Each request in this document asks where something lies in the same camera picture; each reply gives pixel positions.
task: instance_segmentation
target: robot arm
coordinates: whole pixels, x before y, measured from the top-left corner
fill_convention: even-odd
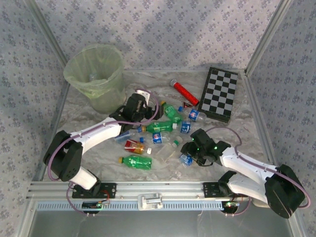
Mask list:
[[[237,155],[230,144],[223,141],[215,143],[202,129],[192,133],[191,137],[193,141],[182,147],[182,153],[190,154],[200,165],[208,160],[211,164],[216,162],[242,174],[228,171],[219,180],[226,195],[233,192],[261,200],[284,218],[289,218],[305,199],[305,194],[293,183],[276,174],[279,172],[302,186],[290,167],[265,164],[240,152]]]
[[[55,150],[67,139],[75,137],[57,152],[51,170],[61,181],[78,184],[85,190],[89,190],[93,196],[99,191],[100,180],[81,166],[82,155],[97,144],[116,137],[133,127],[133,124],[107,123],[113,121],[140,122],[143,118],[151,118],[155,110],[148,107],[149,96],[149,93],[137,90],[137,93],[129,97],[125,106],[118,108],[102,122],[79,132],[70,134],[63,130],[58,132],[44,156],[44,163],[48,165]],[[163,115],[163,109],[160,106],[155,109],[158,109],[158,113],[154,119],[159,119]]]

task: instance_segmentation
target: red tube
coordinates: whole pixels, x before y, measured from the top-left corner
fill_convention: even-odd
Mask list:
[[[186,88],[184,88],[180,83],[177,82],[176,79],[173,79],[170,82],[170,85],[176,88],[177,91],[180,92],[181,95],[183,95],[188,101],[190,101],[191,104],[194,106],[199,104],[199,100],[195,98]]]

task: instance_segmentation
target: green plastic bottle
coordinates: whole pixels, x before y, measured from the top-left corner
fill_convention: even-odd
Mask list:
[[[177,128],[177,124],[172,121],[163,121],[163,122],[152,122],[147,126],[141,126],[137,129],[137,132],[172,132],[172,130]]]
[[[162,101],[161,105],[163,106],[165,114],[172,122],[179,123],[183,120],[182,115],[178,114],[172,105],[167,104],[165,101]]]
[[[152,159],[149,157],[130,155],[127,157],[120,157],[118,161],[121,164],[126,164],[128,167],[136,169],[149,170],[152,168]]]

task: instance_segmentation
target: wastebasket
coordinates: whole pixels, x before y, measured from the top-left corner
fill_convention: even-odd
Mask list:
[[[89,99],[95,111],[109,114],[126,99],[122,72],[122,55],[116,47],[93,44],[67,63],[64,77]]]

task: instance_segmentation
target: chessboard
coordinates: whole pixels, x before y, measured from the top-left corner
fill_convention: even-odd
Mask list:
[[[228,122],[231,118],[238,73],[210,68],[198,110],[208,118]]]

